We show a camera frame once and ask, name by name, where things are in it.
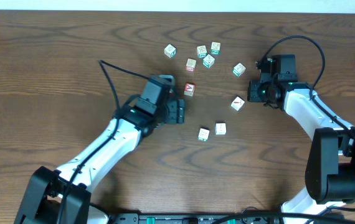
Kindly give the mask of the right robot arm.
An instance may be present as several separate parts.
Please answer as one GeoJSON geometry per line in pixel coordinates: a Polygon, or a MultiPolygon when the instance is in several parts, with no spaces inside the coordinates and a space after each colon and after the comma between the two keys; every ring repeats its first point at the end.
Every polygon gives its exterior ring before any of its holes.
{"type": "Polygon", "coordinates": [[[351,211],[348,204],[355,202],[355,126],[329,109],[308,83],[252,80],[247,99],[281,109],[312,141],[305,187],[281,205],[280,220],[308,223],[331,210],[351,211]]]}

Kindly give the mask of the red letter A block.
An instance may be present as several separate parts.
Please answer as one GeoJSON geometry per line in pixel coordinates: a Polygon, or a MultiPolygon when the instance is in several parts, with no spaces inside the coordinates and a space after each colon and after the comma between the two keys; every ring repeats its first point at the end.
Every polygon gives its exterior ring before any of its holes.
{"type": "Polygon", "coordinates": [[[195,84],[187,83],[184,88],[184,94],[187,96],[193,96],[195,87],[195,84]]]}

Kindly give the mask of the wooden block red drawing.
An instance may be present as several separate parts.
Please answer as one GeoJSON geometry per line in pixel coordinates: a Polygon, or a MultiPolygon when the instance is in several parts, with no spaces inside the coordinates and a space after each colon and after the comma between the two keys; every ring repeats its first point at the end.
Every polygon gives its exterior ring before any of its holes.
{"type": "Polygon", "coordinates": [[[231,102],[230,106],[236,110],[239,111],[243,105],[245,104],[245,100],[243,100],[241,97],[236,96],[234,100],[231,102]]]}

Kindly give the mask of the wooden block green bottom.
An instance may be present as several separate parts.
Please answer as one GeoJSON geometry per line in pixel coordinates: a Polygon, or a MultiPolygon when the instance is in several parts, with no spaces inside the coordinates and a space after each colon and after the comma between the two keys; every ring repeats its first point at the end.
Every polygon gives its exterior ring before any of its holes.
{"type": "Polygon", "coordinates": [[[209,138],[210,131],[206,128],[201,128],[198,134],[198,140],[206,142],[209,138]]]}

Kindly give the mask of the wooden block blue H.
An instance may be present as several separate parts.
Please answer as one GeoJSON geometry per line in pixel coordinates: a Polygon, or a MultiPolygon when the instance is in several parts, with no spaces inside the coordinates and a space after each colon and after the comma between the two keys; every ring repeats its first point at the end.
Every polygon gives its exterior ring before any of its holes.
{"type": "Polygon", "coordinates": [[[227,126],[225,123],[216,123],[215,124],[215,134],[216,135],[225,135],[227,132],[227,126]]]}

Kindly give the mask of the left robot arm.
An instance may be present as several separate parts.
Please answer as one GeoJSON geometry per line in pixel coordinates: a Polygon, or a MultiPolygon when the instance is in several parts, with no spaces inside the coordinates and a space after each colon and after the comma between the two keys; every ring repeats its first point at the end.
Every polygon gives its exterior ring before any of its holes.
{"type": "Polygon", "coordinates": [[[56,170],[42,166],[33,173],[15,223],[108,223],[107,213],[90,203],[97,185],[160,124],[182,124],[184,112],[182,99],[154,105],[131,96],[79,155],[56,170]]]}

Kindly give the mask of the wooden block red bottom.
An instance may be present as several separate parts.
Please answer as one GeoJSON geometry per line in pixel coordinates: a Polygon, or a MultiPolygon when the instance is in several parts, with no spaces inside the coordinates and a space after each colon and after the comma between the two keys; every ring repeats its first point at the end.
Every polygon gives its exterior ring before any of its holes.
{"type": "Polygon", "coordinates": [[[196,68],[197,61],[195,59],[189,58],[186,63],[186,70],[190,72],[194,72],[196,68]]]}

